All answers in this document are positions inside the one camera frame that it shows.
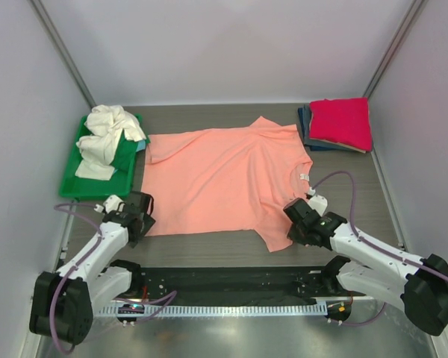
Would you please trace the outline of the salmon pink t-shirt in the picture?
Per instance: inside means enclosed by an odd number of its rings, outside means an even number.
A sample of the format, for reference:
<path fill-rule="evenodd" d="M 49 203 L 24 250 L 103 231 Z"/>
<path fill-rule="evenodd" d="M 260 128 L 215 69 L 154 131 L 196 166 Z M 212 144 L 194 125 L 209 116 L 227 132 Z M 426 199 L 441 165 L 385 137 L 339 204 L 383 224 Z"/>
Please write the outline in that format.
<path fill-rule="evenodd" d="M 295 124 L 263 116 L 242 128 L 155 134 L 141 187 L 155 200 L 149 235 L 253 230 L 268 251 L 286 249 L 283 209 L 306 196 L 312 164 Z"/>

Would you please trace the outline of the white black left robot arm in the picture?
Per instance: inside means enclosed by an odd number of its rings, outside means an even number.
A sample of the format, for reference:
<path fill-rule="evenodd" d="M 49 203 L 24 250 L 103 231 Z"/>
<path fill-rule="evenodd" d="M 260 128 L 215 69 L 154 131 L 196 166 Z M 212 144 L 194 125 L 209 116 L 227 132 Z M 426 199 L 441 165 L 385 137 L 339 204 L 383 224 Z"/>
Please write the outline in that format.
<path fill-rule="evenodd" d="M 92 239 L 65 265 L 42 272 L 35 281 L 29 330 L 48 336 L 57 346 L 81 344 L 95 314 L 123 294 L 136 298 L 143 289 L 136 263 L 112 258 L 125 246 L 134 247 L 152 228 L 154 198 L 131 192 L 122 200 L 109 196 L 90 208 L 102 214 Z"/>

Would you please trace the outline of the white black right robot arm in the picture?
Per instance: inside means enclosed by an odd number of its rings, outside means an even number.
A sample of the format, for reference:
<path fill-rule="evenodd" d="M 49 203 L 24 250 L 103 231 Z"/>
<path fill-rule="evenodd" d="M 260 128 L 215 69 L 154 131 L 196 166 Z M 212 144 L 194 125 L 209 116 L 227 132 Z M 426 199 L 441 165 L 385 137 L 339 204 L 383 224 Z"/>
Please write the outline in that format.
<path fill-rule="evenodd" d="M 371 296 L 401 310 L 424 333 L 443 333 L 448 325 L 448 263 L 443 258 L 424 258 L 389 246 L 302 198 L 283 211 L 292 223 L 289 239 L 335 252 L 321 277 L 327 293 L 346 290 Z"/>

